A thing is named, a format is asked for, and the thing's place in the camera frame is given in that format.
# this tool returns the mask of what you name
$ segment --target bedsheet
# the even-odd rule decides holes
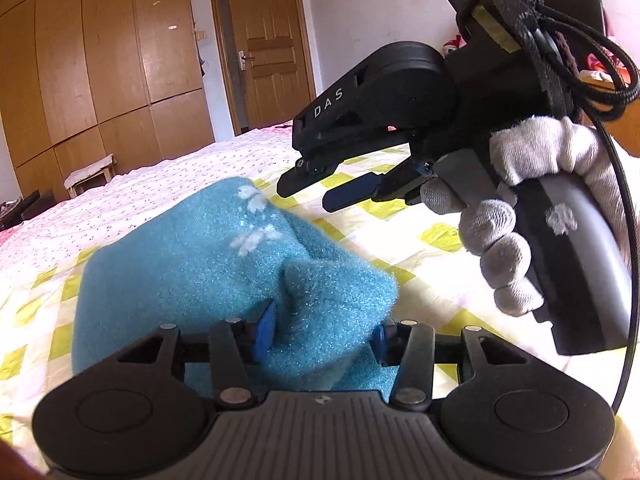
[[[321,228],[342,247],[393,274],[400,287],[394,315],[417,319],[439,333],[457,334],[467,324],[496,332],[594,388],[612,400],[622,367],[622,351],[594,356],[558,356],[547,324],[498,311],[479,272],[478,259],[458,238],[459,215],[438,216],[422,205],[395,200],[366,201],[329,215],[322,195],[369,171],[388,171],[408,156],[398,146],[345,161],[320,183],[283,199],[276,183],[299,154],[290,147],[290,129],[255,130],[232,142],[167,160],[152,168],[115,177],[25,222],[0,246],[0,437],[34,466],[45,470],[30,430],[31,414],[42,396],[71,377],[70,343],[84,264],[99,247],[209,184],[247,176],[277,206]],[[439,365],[434,396],[455,385],[454,367]],[[640,476],[634,430],[640,410],[632,376],[621,413],[608,478]]]
[[[4,244],[9,238],[15,235],[15,233],[18,231],[18,229],[20,229],[20,227],[22,227],[22,225],[18,224],[17,226],[9,227],[4,231],[0,231],[0,246],[2,246],[2,244]]]

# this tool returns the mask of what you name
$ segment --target wooden wardrobe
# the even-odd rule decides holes
[[[59,200],[109,153],[127,173],[214,142],[190,0],[0,0],[0,112],[22,193]]]

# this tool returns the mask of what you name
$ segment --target door handle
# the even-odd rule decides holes
[[[240,70],[244,72],[246,70],[246,60],[254,60],[255,57],[249,57],[244,55],[244,50],[238,50],[238,65],[240,65]]]

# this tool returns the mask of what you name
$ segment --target logo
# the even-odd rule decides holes
[[[327,395],[321,395],[319,397],[316,397],[314,399],[314,402],[320,404],[320,406],[324,406],[326,404],[328,404],[329,402],[331,402],[333,399]]]
[[[314,117],[318,117],[318,115],[320,115],[322,112],[324,112],[329,106],[331,106],[332,104],[334,104],[336,101],[339,101],[340,99],[342,99],[342,88],[338,88],[335,91],[335,97],[334,97],[334,101],[332,102],[331,99],[328,97],[326,99],[326,101],[324,102],[324,108],[322,108],[322,105],[318,105],[316,107],[316,110],[314,111],[315,115]]]

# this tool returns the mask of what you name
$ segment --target white glove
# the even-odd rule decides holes
[[[638,223],[640,159],[631,157],[617,144],[616,149],[634,199]],[[594,129],[573,124],[568,118],[558,121],[532,117],[494,134],[489,150],[495,170],[509,186],[562,170],[581,176],[609,221],[627,267],[630,266],[622,199],[613,167]],[[542,306],[543,298],[524,277],[531,251],[526,240],[513,232],[516,216],[509,204],[485,200],[476,208],[465,207],[437,178],[423,184],[420,195],[427,207],[438,214],[462,211],[460,239],[471,253],[480,256],[482,275],[495,289],[495,304],[501,311],[521,316]]]

